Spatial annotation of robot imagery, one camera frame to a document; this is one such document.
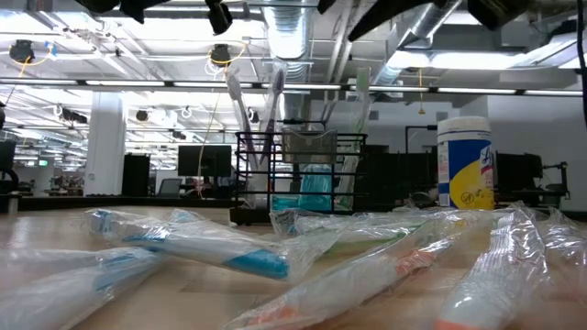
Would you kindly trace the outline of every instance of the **toothbrush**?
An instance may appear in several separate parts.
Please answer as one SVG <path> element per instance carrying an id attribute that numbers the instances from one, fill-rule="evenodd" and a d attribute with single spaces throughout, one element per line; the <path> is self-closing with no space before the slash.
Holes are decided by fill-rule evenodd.
<path id="1" fill-rule="evenodd" d="M 227 85 L 228 85 L 228 94 L 233 102 L 238 104 L 238 109 L 235 108 L 235 115 L 237 116 L 238 123 L 240 124 L 240 129 L 244 132 L 252 132 L 250 127 L 249 119 L 247 118 L 247 107 L 242 100 L 242 92 L 240 90 L 240 81 L 235 72 L 229 71 L 227 74 Z M 246 144 L 247 144 L 247 151 L 252 152 L 255 151 L 255 147 L 253 141 L 251 140 L 251 134 L 245 134 Z M 257 171 L 259 168 L 259 163 L 257 161 L 257 157 L 255 154 L 249 154 L 247 156 L 249 160 L 249 165 L 253 171 Z"/>
<path id="2" fill-rule="evenodd" d="M 268 119 L 265 123 L 265 129 L 262 129 L 264 133 L 273 133 L 275 131 L 275 114 L 277 110 L 277 104 L 279 103 L 279 96 L 283 93 L 283 87 L 285 85 L 285 70 L 279 68 L 277 73 L 275 74 L 275 78 L 273 80 L 273 84 L 271 85 L 271 93 L 269 96 L 269 100 L 267 104 L 271 103 L 271 108 L 269 109 Z M 260 157 L 260 163 L 262 164 L 265 161 L 265 157 L 269 156 L 266 152 L 271 151 L 271 137 L 266 136 L 265 144 L 263 146 L 263 154 Z"/>

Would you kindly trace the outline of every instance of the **office furniture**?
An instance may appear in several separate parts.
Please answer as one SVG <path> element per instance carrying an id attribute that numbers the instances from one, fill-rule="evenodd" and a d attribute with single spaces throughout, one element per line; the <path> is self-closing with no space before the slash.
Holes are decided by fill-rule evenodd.
<path id="1" fill-rule="evenodd" d="M 149 195 L 150 156 L 125 155 L 122 175 L 122 194 L 132 197 Z"/>
<path id="2" fill-rule="evenodd" d="M 179 197 L 182 179 L 163 179 L 159 187 L 158 197 Z"/>

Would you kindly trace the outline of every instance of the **white container lid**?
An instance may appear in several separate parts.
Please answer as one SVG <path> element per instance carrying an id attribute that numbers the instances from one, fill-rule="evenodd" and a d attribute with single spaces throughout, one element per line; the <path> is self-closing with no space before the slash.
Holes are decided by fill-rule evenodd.
<path id="1" fill-rule="evenodd" d="M 438 134 L 449 132 L 482 131 L 491 133 L 489 119 L 482 116 L 461 116 L 443 120 L 438 123 Z"/>

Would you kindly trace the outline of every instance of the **white wall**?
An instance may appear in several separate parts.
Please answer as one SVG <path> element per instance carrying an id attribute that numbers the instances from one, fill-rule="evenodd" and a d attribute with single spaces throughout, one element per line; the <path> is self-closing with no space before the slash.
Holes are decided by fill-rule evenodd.
<path id="1" fill-rule="evenodd" d="M 537 154 L 545 165 L 567 161 L 571 197 L 561 208 L 587 211 L 587 128 L 580 98 L 490 96 L 489 115 L 494 149 Z M 545 173 L 543 185 L 548 179 L 560 182 L 558 170 Z"/>
<path id="2" fill-rule="evenodd" d="M 322 112 L 323 102 L 312 102 L 312 118 L 319 120 Z M 424 115 L 418 114 L 420 104 L 413 103 L 376 103 L 371 110 L 379 111 L 378 121 L 368 121 L 367 144 L 385 145 L 390 147 L 390 152 L 404 152 L 405 126 L 426 126 L 437 123 L 437 112 L 447 112 L 449 118 L 458 116 L 459 109 L 452 107 L 450 103 L 424 103 Z M 339 102 L 335 107 L 328 128 L 337 129 L 338 132 L 348 133 L 351 131 L 353 114 L 360 111 L 359 103 Z M 437 132 L 422 129 L 410 130 L 409 136 L 410 152 L 422 152 L 422 146 L 434 146 L 437 144 Z"/>
<path id="3" fill-rule="evenodd" d="M 573 85 L 569 89 L 580 89 Z M 312 115 L 317 120 L 322 102 L 313 101 Z M 587 128 L 580 98 L 484 96 L 462 109 L 447 103 L 425 103 L 425 115 L 419 115 L 419 104 L 374 104 L 380 120 L 367 122 L 368 143 L 389 145 L 390 152 L 404 152 L 406 125 L 434 125 L 436 111 L 446 111 L 449 117 L 483 116 L 492 122 L 493 148 L 503 153 L 539 155 L 545 165 L 567 161 L 571 199 L 562 202 L 563 210 L 587 211 Z M 330 128 L 349 132 L 350 115 L 359 111 L 357 104 L 340 102 L 331 117 Z M 411 133 L 410 150 L 421 152 L 422 146 L 437 143 L 436 132 Z M 548 179 L 541 183 L 560 182 L 558 170 L 546 170 Z"/>

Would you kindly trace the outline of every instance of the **container label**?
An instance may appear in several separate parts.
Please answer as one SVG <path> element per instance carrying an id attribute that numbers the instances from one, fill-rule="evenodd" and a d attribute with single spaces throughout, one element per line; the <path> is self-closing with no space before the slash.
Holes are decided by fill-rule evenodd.
<path id="1" fill-rule="evenodd" d="M 448 143 L 450 206 L 459 209 L 493 209 L 493 154 L 489 140 L 458 140 Z M 441 147 L 438 148 L 440 168 Z"/>
<path id="2" fill-rule="evenodd" d="M 438 183 L 449 183 L 449 143 L 438 145 Z"/>

